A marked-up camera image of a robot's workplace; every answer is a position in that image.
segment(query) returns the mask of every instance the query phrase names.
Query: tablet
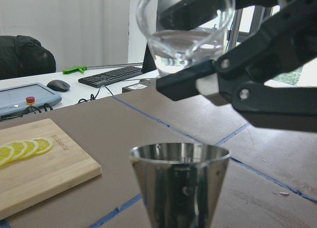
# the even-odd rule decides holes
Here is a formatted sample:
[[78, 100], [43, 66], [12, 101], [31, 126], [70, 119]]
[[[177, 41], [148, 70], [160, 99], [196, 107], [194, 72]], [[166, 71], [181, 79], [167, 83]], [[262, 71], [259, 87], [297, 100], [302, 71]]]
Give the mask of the tablet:
[[12, 88], [0, 89], [0, 116], [19, 115], [29, 104], [27, 97], [35, 97], [35, 107], [42, 107], [45, 103], [53, 106], [61, 101], [58, 92], [41, 83], [31, 83]]

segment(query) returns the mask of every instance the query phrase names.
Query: glass cup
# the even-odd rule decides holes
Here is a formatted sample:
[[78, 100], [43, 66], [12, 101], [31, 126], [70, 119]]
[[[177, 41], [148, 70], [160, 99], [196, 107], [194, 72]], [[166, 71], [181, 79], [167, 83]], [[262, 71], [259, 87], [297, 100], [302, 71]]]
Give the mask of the glass cup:
[[161, 76], [225, 52], [234, 0], [140, 0], [137, 23]]
[[230, 159], [191, 143], [135, 147], [130, 160], [154, 228], [209, 228]]

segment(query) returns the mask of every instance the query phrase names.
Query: white desk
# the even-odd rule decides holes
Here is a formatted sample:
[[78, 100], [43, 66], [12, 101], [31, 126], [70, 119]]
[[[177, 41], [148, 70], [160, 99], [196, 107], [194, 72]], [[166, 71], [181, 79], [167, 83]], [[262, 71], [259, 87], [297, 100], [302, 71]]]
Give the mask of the white desk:
[[[124, 67], [121, 65], [116, 65], [116, 67], [98, 67], [97, 69], [89, 69], [86, 70], [84, 74], [81, 74], [80, 72], [75, 72], [71, 74], [63, 74], [62, 72], [57, 73], [49, 73], [49, 74], [41, 74], [41, 75], [35, 75], [35, 76], [28, 76], [28, 77], [21, 77], [21, 78], [12, 78], [12, 79], [6, 79], [6, 80], [0, 80], [0, 89], [3, 88], [9, 88], [14, 86], [20, 86], [24, 84], [29, 83], [42, 83], [43, 85], [47, 85], [50, 81], [59, 79], [62, 81], [65, 81], [70, 85], [70, 90], [67, 92], [59, 92], [62, 95], [62, 101], [55, 106], [53, 106], [54, 109], [57, 108], [63, 108], [66, 106], [74, 105], [78, 103], [80, 99], [90, 99], [90, 95], [94, 94], [96, 95], [98, 92], [98, 88], [94, 88], [82, 83], [78, 82], [79, 78], [99, 74], [102, 72], [110, 71], [116, 68]], [[122, 93], [122, 87], [126, 87], [135, 83], [138, 83], [138, 79], [144, 79], [144, 78], [156, 78], [159, 75], [158, 71], [152, 71], [149, 73], [141, 74], [139, 76], [133, 77], [131, 79], [135, 79], [132, 81], [121, 81], [114, 84], [107, 85], [109, 90], [114, 95], [121, 94]], [[102, 88], [97, 96], [97, 99], [104, 98], [111, 96], [111, 93], [106, 89]]]

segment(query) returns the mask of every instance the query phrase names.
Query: blue tape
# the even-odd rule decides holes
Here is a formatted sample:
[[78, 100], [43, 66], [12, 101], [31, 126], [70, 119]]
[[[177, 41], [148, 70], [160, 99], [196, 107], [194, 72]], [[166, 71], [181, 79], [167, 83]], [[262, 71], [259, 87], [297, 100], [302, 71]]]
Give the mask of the blue tape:
[[109, 220], [111, 220], [112, 218], [114, 218], [115, 216], [123, 212], [124, 210], [128, 209], [134, 203], [140, 201], [141, 199], [142, 199], [142, 196], [140, 194], [136, 195], [135, 197], [131, 198], [129, 201], [124, 203], [120, 208], [116, 207], [112, 212], [108, 213], [107, 215], [105, 215], [104, 217], [102, 217], [101, 219], [93, 223], [88, 228], [99, 228], [102, 224], [108, 222]]
[[239, 129], [237, 129], [236, 131], [232, 132], [230, 135], [224, 137], [222, 140], [220, 140], [219, 142], [215, 143], [215, 146], [220, 146], [222, 145], [224, 142], [228, 141], [229, 139], [231, 139], [233, 136], [235, 136], [236, 134], [238, 134], [239, 132], [243, 131], [245, 128], [247, 128], [249, 125], [251, 125], [249, 122], [243, 126], [241, 126]]
[[317, 200], [316, 200], [316, 199], [314, 199], [314, 198], [312, 198], [312, 197], [310, 197], [310, 196], [308, 196], [308, 195], [306, 195], [306, 194], [304, 194], [304, 193], [302, 193], [302, 192], [296, 190], [295, 188], [293, 188], [293, 187], [291, 187], [291, 186], [288, 186], [288, 185], [286, 185], [285, 183], [282, 183], [282, 182], [276, 180], [275, 178], [272, 178], [272, 177], [266, 175], [265, 173], [262, 173], [262, 172], [260, 172], [259, 170], [255, 169], [255, 168], [253, 168], [253, 167], [251, 167], [251, 166], [249, 166], [249, 165], [246, 165], [245, 163], [243, 163], [243, 162], [241, 162], [241, 161], [239, 161], [239, 160], [237, 160], [237, 159], [235, 159], [235, 158], [232, 158], [232, 157], [231, 157], [231, 160], [234, 161], [234, 162], [236, 162], [237, 164], [239, 164], [239, 165], [241, 165], [241, 166], [243, 166], [243, 167], [249, 169], [250, 171], [255, 172], [256, 174], [258, 174], [258, 175], [260, 175], [260, 176], [262, 176], [262, 177], [265, 177], [266, 179], [268, 179], [268, 180], [270, 180], [270, 181], [276, 183], [277, 185], [280, 185], [281, 187], [284, 187], [284, 188], [288, 189], [289, 191], [291, 191], [291, 192], [293, 192], [293, 193], [295, 193], [295, 194], [297, 194], [297, 195], [299, 195], [299, 196], [301, 196], [301, 197], [303, 197], [303, 198], [306, 198], [306, 199], [308, 199], [308, 200], [310, 200], [310, 201], [312, 201], [312, 202], [314, 202], [314, 203], [317, 203]]
[[145, 115], [147, 118], [152, 119], [152, 120], [158, 122], [159, 124], [161, 124], [161, 125], [163, 125], [163, 126], [169, 128], [169, 129], [171, 129], [171, 130], [177, 132], [178, 134], [183, 135], [183, 136], [185, 136], [185, 137], [187, 137], [187, 138], [189, 138], [189, 139], [192, 139], [192, 140], [194, 140], [196, 143], [202, 144], [201, 141], [195, 139], [194, 137], [192, 137], [192, 136], [190, 136], [190, 135], [188, 135], [188, 134], [186, 134], [186, 133], [184, 133], [184, 132], [182, 132], [182, 131], [180, 131], [180, 130], [177, 130], [176, 128], [171, 127], [169, 124], [167, 124], [167, 123], [165, 123], [165, 122], [163, 122], [163, 121], [161, 121], [161, 120], [159, 120], [159, 119], [156, 119], [155, 117], [153, 117], [153, 116], [151, 116], [151, 115], [149, 115], [149, 114], [147, 114], [147, 113], [141, 111], [140, 109], [135, 108], [134, 106], [132, 106], [132, 105], [130, 105], [130, 104], [128, 104], [128, 103], [126, 103], [126, 102], [120, 100], [119, 98], [117, 98], [117, 97], [115, 97], [115, 96], [112, 96], [112, 98], [116, 99], [117, 101], [121, 102], [122, 104], [126, 105], [127, 107], [129, 107], [129, 108], [131, 108], [131, 109], [133, 109], [133, 110], [135, 110], [135, 111], [141, 113], [142, 115]]
[[11, 228], [11, 226], [9, 225], [7, 220], [3, 219], [0, 220], [0, 228]]
[[[121, 102], [122, 104], [126, 105], [127, 107], [129, 107], [129, 108], [131, 108], [131, 109], [133, 109], [133, 110], [135, 110], [135, 111], [141, 113], [142, 115], [144, 115], [144, 116], [146, 116], [146, 117], [148, 117], [148, 118], [150, 118], [150, 119], [152, 119], [152, 120], [154, 120], [154, 121], [156, 121], [156, 122], [158, 122], [158, 123], [164, 125], [165, 127], [167, 127], [167, 128], [169, 128], [169, 129], [171, 129], [171, 130], [177, 132], [178, 134], [181, 134], [181, 135], [183, 135], [183, 136], [185, 136], [185, 137], [187, 137], [187, 138], [190, 138], [190, 139], [194, 140], [194, 141], [197, 142], [197, 143], [202, 143], [201, 141], [195, 139], [194, 137], [192, 137], [192, 136], [190, 136], [190, 135], [188, 135], [188, 134], [185, 134], [185, 133], [183, 133], [183, 132], [181, 132], [181, 131], [179, 131], [179, 130], [173, 128], [173, 127], [171, 127], [171, 126], [168, 125], [167, 123], [165, 123], [165, 122], [163, 122], [163, 121], [161, 121], [161, 120], [156, 119], [155, 117], [153, 117], [153, 116], [151, 116], [151, 115], [149, 115], [149, 114], [147, 114], [147, 113], [145, 113], [145, 112], [143, 112], [143, 111], [141, 111], [141, 110], [135, 108], [134, 106], [132, 106], [132, 105], [130, 105], [130, 104], [128, 104], [128, 103], [126, 103], [126, 102], [120, 100], [120, 99], [117, 98], [117, 97], [112, 96], [112, 98], [116, 99], [117, 101]], [[241, 131], [243, 131], [243, 130], [244, 130], [245, 128], [247, 128], [249, 125], [250, 125], [250, 123], [246, 123], [245, 125], [243, 125], [243, 126], [241, 126], [240, 128], [238, 128], [236, 131], [232, 132], [231, 134], [229, 134], [228, 136], [226, 136], [225, 138], [223, 138], [222, 140], [220, 140], [219, 142], [217, 142], [215, 145], [216, 145], [216, 146], [222, 145], [223, 143], [225, 143], [226, 141], [228, 141], [229, 139], [231, 139], [232, 137], [234, 137], [235, 135], [237, 135], [238, 133], [240, 133]], [[260, 176], [262, 176], [262, 177], [264, 177], [264, 178], [266, 178], [266, 179], [268, 179], [268, 180], [274, 182], [275, 184], [277, 184], [277, 185], [279, 185], [279, 186], [281, 186], [281, 187], [284, 187], [284, 188], [288, 189], [289, 191], [291, 191], [291, 192], [293, 192], [293, 193], [295, 193], [295, 194], [297, 194], [297, 195], [299, 195], [299, 196], [301, 196], [301, 197], [303, 197], [303, 198], [306, 198], [306, 199], [308, 199], [308, 200], [310, 200], [310, 201], [312, 201], [312, 202], [314, 202], [314, 203], [317, 203], [317, 200], [316, 200], [316, 199], [314, 199], [314, 198], [312, 198], [312, 197], [310, 197], [310, 196], [308, 196], [308, 195], [306, 195], [306, 194], [304, 194], [304, 193], [302, 193], [302, 192], [296, 190], [295, 188], [293, 188], [293, 187], [291, 187], [291, 186], [288, 186], [288, 185], [286, 185], [285, 183], [282, 183], [282, 182], [276, 180], [275, 178], [270, 177], [270, 176], [266, 175], [265, 173], [262, 173], [262, 172], [260, 172], [259, 170], [255, 169], [255, 168], [253, 168], [253, 167], [251, 167], [251, 166], [249, 166], [249, 165], [246, 165], [245, 163], [243, 163], [243, 162], [241, 162], [241, 161], [239, 161], [239, 160], [237, 160], [237, 159], [235, 159], [235, 158], [233, 158], [233, 157], [231, 157], [231, 160], [234, 161], [234, 162], [236, 162], [237, 164], [239, 164], [239, 165], [241, 165], [241, 166], [243, 166], [243, 167], [249, 169], [250, 171], [255, 172], [256, 174], [258, 174], [258, 175], [260, 175]], [[140, 195], [140, 194], [137, 195], [136, 197], [137, 197], [137, 201], [141, 199], [141, 195]], [[124, 208], [124, 210], [125, 210], [125, 209], [127, 209], [128, 207], [132, 206], [132, 205], [136, 202], [136, 201], [135, 201], [135, 202], [133, 202], [132, 204], [130, 204], [129, 202], [130, 202], [131, 200], [129, 200], [127, 203], [123, 204], [122, 207], [121, 207], [121, 209]], [[117, 210], [117, 213], [115, 213], [114, 216], [116, 216], [116, 215], [119, 214], [119, 213], [120, 213], [120, 210]], [[112, 217], [110, 217], [110, 214], [108, 214], [108, 215], [105, 216], [105, 218], [103, 219], [103, 221], [104, 221], [104, 222], [107, 222], [107, 221], [109, 221], [111, 218], [112, 218]]]

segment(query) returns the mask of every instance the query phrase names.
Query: lemon slice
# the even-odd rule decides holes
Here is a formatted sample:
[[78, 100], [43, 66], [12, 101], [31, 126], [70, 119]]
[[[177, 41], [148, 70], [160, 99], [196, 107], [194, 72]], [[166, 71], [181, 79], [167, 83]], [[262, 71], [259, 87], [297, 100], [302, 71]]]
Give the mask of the lemon slice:
[[49, 138], [39, 137], [39, 138], [35, 138], [33, 140], [35, 140], [36, 142], [39, 143], [39, 148], [38, 148], [37, 152], [34, 153], [34, 155], [42, 155], [42, 154], [50, 151], [51, 148], [53, 147], [53, 141], [50, 140]]
[[35, 140], [24, 140], [24, 142], [27, 145], [26, 152], [24, 155], [22, 155], [20, 158], [18, 158], [18, 160], [23, 160], [23, 159], [26, 159], [26, 158], [32, 156], [35, 152], [37, 152], [37, 150], [39, 148], [39, 143], [36, 142]]
[[22, 140], [12, 141], [10, 143], [7, 143], [6, 145], [10, 145], [14, 148], [14, 154], [12, 158], [10, 159], [10, 162], [18, 160], [26, 152], [27, 145]]
[[10, 161], [14, 154], [14, 148], [9, 145], [0, 146], [0, 167]]

